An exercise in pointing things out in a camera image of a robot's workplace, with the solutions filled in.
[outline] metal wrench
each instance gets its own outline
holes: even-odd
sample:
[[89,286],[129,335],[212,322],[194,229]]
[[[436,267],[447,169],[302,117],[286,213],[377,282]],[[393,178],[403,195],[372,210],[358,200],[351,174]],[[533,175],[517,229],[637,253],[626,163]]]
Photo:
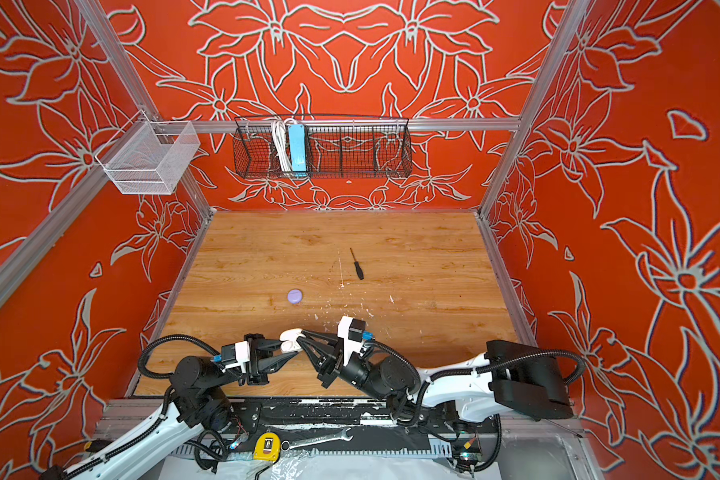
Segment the metal wrench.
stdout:
[[324,435],[322,437],[315,437],[315,438],[306,438],[304,440],[298,440],[297,442],[289,442],[288,440],[283,440],[280,444],[280,449],[284,452],[288,452],[288,450],[292,448],[299,448],[299,447],[306,447],[310,445],[316,445],[318,443],[325,443],[325,442],[332,442],[333,440],[344,440],[345,442],[349,442],[352,440],[351,435],[347,435],[347,432],[349,432],[349,429],[351,427],[344,428],[340,432],[332,433],[331,435]]

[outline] coiled white cable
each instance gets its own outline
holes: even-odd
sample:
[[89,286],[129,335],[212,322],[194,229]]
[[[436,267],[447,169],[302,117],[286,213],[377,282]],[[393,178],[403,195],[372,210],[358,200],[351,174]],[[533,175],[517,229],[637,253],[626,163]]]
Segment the coiled white cable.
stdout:
[[280,168],[284,172],[289,172],[292,171],[292,168],[291,159],[288,158],[288,150],[286,149],[286,122],[293,122],[294,124],[297,123],[293,118],[287,118],[285,121],[272,121],[272,142],[275,144],[275,149],[277,149],[277,157],[280,159]]

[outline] black screwdriver handle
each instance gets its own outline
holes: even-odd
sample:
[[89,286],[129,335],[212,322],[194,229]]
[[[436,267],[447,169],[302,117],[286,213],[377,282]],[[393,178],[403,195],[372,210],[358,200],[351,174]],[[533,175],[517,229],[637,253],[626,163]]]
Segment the black screwdriver handle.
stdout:
[[362,268],[360,268],[360,262],[355,262],[355,272],[357,272],[358,278],[360,280],[365,278],[365,275],[362,272]]

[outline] wooden table surface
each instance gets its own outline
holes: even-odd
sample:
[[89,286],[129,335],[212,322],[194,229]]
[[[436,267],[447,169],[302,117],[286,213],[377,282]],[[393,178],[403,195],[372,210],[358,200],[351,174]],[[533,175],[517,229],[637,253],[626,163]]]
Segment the wooden table surface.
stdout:
[[[359,280],[349,248],[365,273]],[[291,305],[289,290],[304,300]],[[336,332],[342,315],[416,366],[467,360],[493,339],[517,341],[470,213],[217,213],[162,335],[185,333],[218,350],[247,333],[277,339],[303,328]],[[159,346],[148,367],[173,371],[188,342]],[[136,395],[162,395],[167,380],[142,378]],[[267,386],[225,386],[234,396],[361,396],[341,379],[323,389],[306,356]]]

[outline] red wall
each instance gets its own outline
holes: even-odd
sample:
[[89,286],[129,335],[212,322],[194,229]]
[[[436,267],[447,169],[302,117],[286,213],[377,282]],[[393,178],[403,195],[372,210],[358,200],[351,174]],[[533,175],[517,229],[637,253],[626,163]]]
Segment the red wall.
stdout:
[[0,264],[136,112],[68,4],[0,0]]
[[[233,120],[518,115],[565,2],[102,4],[164,118]],[[203,135],[208,155],[192,172],[221,210],[467,209],[480,204],[508,139],[416,135],[410,178],[349,183],[243,180],[230,136]]]
[[490,222],[609,478],[720,478],[720,1],[596,1]]
[[[0,1],[0,264],[135,112],[65,0]],[[64,465],[121,397],[200,218],[108,184],[0,310],[0,478]]]

